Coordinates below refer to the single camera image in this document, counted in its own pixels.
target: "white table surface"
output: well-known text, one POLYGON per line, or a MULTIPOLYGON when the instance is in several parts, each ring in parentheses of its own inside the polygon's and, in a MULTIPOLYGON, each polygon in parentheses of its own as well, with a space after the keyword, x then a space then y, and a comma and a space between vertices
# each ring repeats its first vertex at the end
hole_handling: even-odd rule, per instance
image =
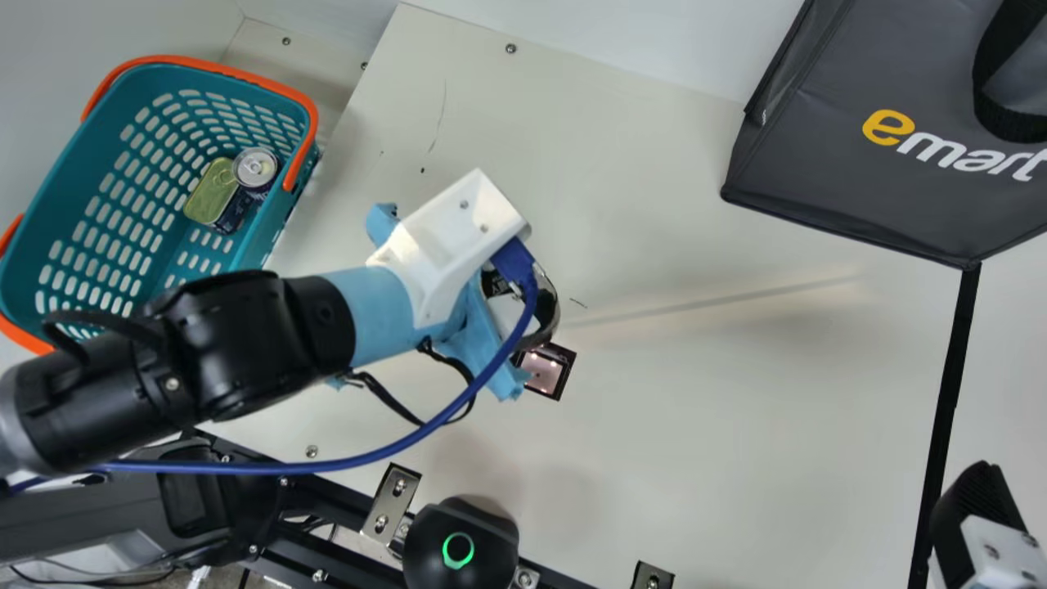
MULTIPOLYGON (((269 267, 359 265, 373 203, 409 212, 480 166, 531 221, 579 355, 560 403, 484 392, 397 456, 415 509, 493 499, 525 557, 599 587, 637 560, 677 587, 905 584, 959 272, 721 201, 740 111, 398 8, 269 267)), ((420 415, 462 389, 420 355, 367 370, 420 415)), ((410 426, 316 387, 206 429, 300 461, 410 426)), ((371 494, 385 467, 327 476, 371 494)))

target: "tin can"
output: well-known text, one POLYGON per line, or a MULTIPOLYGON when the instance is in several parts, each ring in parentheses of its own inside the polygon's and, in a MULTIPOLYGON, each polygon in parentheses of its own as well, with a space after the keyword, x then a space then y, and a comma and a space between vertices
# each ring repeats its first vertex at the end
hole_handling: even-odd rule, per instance
POLYGON ((222 211, 222 216, 210 227, 215 229, 215 232, 221 234, 237 232, 240 226, 244 224, 247 213, 250 212, 255 204, 258 204, 258 201, 251 195, 247 194, 243 187, 238 188, 229 200, 229 204, 225 207, 225 210, 222 211))
POLYGON ((280 173, 280 159, 265 148, 249 148, 232 161, 237 181, 254 200, 265 200, 280 173))

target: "soda can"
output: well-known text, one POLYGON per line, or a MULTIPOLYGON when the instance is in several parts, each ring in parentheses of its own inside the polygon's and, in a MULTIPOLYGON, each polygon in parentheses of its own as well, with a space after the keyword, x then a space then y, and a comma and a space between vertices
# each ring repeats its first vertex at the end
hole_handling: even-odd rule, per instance
POLYGON ((237 181, 254 200, 265 200, 280 173, 280 159, 265 148, 249 148, 232 161, 237 181))

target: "white wall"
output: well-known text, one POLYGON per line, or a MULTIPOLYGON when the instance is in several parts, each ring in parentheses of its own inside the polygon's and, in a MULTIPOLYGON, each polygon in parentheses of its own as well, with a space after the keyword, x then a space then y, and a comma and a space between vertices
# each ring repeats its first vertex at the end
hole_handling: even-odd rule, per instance
MULTIPOLYGON (((0 7, 0 230, 32 200, 113 67, 150 53, 218 60, 232 0, 31 0, 0 7)), ((0 368, 29 358, 0 338, 0 368)))
MULTIPOLYGON (((397 0, 238 0, 249 18, 373 49, 397 0)), ((413 0, 615 67, 744 101, 801 0, 413 0)))

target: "small square object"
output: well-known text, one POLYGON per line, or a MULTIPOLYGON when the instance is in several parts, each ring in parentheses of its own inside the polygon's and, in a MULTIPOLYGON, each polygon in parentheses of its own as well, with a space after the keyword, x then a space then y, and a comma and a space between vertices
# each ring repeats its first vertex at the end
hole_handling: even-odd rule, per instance
POLYGON ((571 367, 578 355, 552 342, 537 348, 517 353, 513 365, 533 375, 524 385, 529 391, 560 401, 571 377, 571 367))

